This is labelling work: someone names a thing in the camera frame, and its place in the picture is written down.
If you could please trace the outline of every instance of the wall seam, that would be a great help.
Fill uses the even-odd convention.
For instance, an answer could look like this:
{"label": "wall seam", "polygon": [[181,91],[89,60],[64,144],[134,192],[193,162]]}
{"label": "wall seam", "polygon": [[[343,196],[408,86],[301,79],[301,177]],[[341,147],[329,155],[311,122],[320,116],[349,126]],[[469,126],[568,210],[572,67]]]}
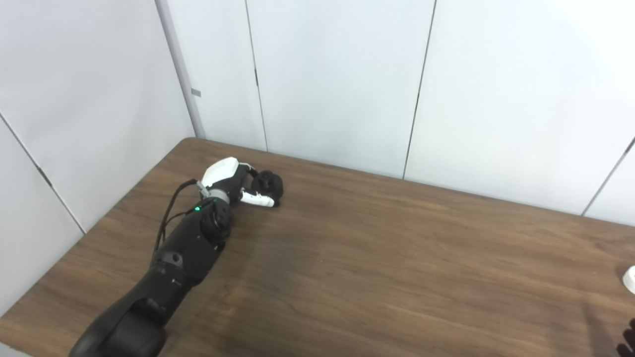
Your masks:
{"label": "wall seam", "polygon": [[57,192],[57,190],[55,189],[55,187],[53,187],[53,184],[50,182],[50,180],[48,179],[48,177],[46,176],[46,174],[44,173],[44,170],[37,164],[36,160],[33,158],[33,156],[31,155],[31,153],[29,152],[29,150],[27,150],[27,147],[24,146],[24,143],[22,142],[22,140],[20,140],[20,137],[18,136],[18,134],[13,130],[13,128],[11,127],[11,125],[9,125],[9,122],[4,118],[4,116],[2,115],[2,113],[0,113],[0,119],[2,119],[2,122],[6,125],[6,127],[9,129],[9,131],[11,132],[11,134],[13,135],[13,137],[15,138],[15,140],[18,142],[18,144],[20,144],[20,147],[22,148],[22,150],[27,154],[27,156],[29,157],[29,160],[31,160],[31,163],[33,164],[33,166],[36,167],[36,170],[40,173],[40,175],[42,176],[42,178],[44,179],[44,181],[48,184],[48,186],[51,188],[51,190],[53,191],[53,193],[55,194],[55,196],[57,197],[57,199],[61,202],[62,206],[64,207],[64,209],[66,210],[66,212],[69,213],[70,217],[73,219],[73,222],[75,222],[75,224],[77,225],[77,227],[79,228],[79,230],[82,232],[82,234],[86,234],[86,231],[84,230],[84,227],[82,227],[82,225],[79,223],[79,221],[77,220],[77,218],[75,217],[75,215],[73,214],[73,212],[70,210],[69,206],[66,204],[66,202],[64,201],[64,199],[62,199],[62,197],[60,196],[59,192]]}
{"label": "wall seam", "polygon": [[419,77],[419,89],[417,90],[417,101],[415,102],[415,112],[412,115],[412,125],[410,126],[410,138],[408,139],[408,149],[406,150],[406,161],[403,164],[403,175],[401,176],[402,180],[406,178],[406,168],[408,167],[408,157],[410,156],[410,144],[412,144],[412,133],[415,130],[415,118],[417,117],[417,109],[419,107],[419,96],[421,96],[421,83],[424,80],[425,61],[428,58],[428,49],[430,48],[430,37],[432,36],[432,24],[434,23],[434,13],[436,11],[436,2],[437,0],[434,0],[434,5],[432,6],[432,16],[430,18],[430,28],[428,29],[428,40],[425,42],[424,63],[421,66],[421,76]]}

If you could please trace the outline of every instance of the white object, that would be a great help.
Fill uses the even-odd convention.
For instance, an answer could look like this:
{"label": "white object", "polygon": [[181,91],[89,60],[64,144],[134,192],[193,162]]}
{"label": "white object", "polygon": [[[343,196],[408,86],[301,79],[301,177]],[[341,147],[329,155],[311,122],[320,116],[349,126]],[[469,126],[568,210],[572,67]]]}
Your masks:
{"label": "white object", "polygon": [[275,203],[271,197],[263,196],[259,193],[251,194],[245,190],[243,190],[243,193],[241,194],[240,202],[263,207],[273,207]]}
{"label": "white object", "polygon": [[20,351],[16,351],[3,343],[0,343],[0,356],[2,357],[29,357],[28,354],[24,354]]}
{"label": "white object", "polygon": [[622,160],[585,216],[635,226],[635,149]]}
{"label": "white object", "polygon": [[634,17],[438,1],[405,178],[581,214],[635,135]]}
{"label": "white object", "polygon": [[0,112],[84,230],[194,133],[154,1],[0,1],[0,49]]}
{"label": "white object", "polygon": [[236,158],[225,158],[217,161],[205,170],[201,183],[205,187],[211,187],[218,181],[234,176],[238,169],[238,164],[238,159]]}
{"label": "white object", "polygon": [[433,0],[248,0],[269,151],[403,174]]}
{"label": "white object", "polygon": [[266,150],[244,1],[162,0],[174,24],[203,133]]}
{"label": "white object", "polygon": [[82,232],[1,120],[0,166],[2,316]]}
{"label": "white object", "polygon": [[635,266],[626,270],[626,273],[624,273],[624,276],[622,277],[622,282],[624,283],[624,286],[626,286],[626,289],[635,294]]}

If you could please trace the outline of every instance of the wooden table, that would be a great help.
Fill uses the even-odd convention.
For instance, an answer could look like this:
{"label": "wooden table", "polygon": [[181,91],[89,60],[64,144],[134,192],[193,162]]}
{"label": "wooden table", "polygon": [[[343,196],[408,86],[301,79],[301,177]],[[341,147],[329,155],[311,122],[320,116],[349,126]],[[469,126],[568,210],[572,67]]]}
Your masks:
{"label": "wooden table", "polygon": [[235,208],[161,356],[613,356],[635,317],[620,282],[633,227],[187,139],[2,317],[0,340],[65,356],[146,272],[176,186],[227,156],[280,174],[283,203]]}

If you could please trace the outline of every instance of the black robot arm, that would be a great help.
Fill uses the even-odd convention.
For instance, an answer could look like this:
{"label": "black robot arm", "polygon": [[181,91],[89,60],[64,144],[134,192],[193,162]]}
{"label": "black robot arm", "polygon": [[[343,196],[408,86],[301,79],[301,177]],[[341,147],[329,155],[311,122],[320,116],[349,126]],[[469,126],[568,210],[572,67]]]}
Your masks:
{"label": "black robot arm", "polygon": [[[201,185],[204,198],[185,212],[181,222],[152,256],[149,270],[123,297],[106,309],[80,336],[69,357],[156,357],[163,348],[168,323],[192,287],[200,284],[223,252],[232,224],[230,204],[239,201],[244,175],[255,176],[250,191],[262,181],[275,192],[256,192],[276,202],[282,195],[277,175],[260,175],[249,165],[234,170],[232,182],[224,178],[211,186]],[[270,179],[276,177],[275,183]],[[164,222],[159,228],[164,230]]]}

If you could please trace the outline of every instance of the cable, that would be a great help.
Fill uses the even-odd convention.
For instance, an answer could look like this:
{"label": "cable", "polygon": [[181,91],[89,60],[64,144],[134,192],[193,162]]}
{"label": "cable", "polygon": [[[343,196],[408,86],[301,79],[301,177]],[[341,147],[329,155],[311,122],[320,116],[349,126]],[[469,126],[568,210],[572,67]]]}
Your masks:
{"label": "cable", "polygon": [[173,219],[182,216],[184,214],[186,214],[188,211],[185,212],[181,212],[181,213],[177,213],[174,216],[168,218],[168,220],[165,222],[165,226],[163,227],[163,232],[161,233],[161,243],[163,244],[163,242],[165,242],[165,229],[168,227],[168,224],[170,224],[170,221],[172,221]]}
{"label": "cable", "polygon": [[157,233],[157,240],[156,242],[154,242],[154,250],[152,251],[152,260],[154,260],[154,253],[157,251],[157,249],[159,249],[159,243],[161,242],[161,235],[162,233],[165,232],[165,226],[168,221],[168,216],[170,215],[170,210],[172,209],[174,202],[177,200],[178,194],[181,191],[183,191],[183,189],[186,188],[187,186],[196,185],[196,182],[197,181],[194,178],[191,180],[185,181],[184,183],[179,185],[176,191],[174,191],[174,194],[172,195],[172,198],[170,199],[170,203],[168,204],[168,208],[166,209],[165,214],[163,215],[163,219],[161,220],[161,225],[159,226],[159,232]]}

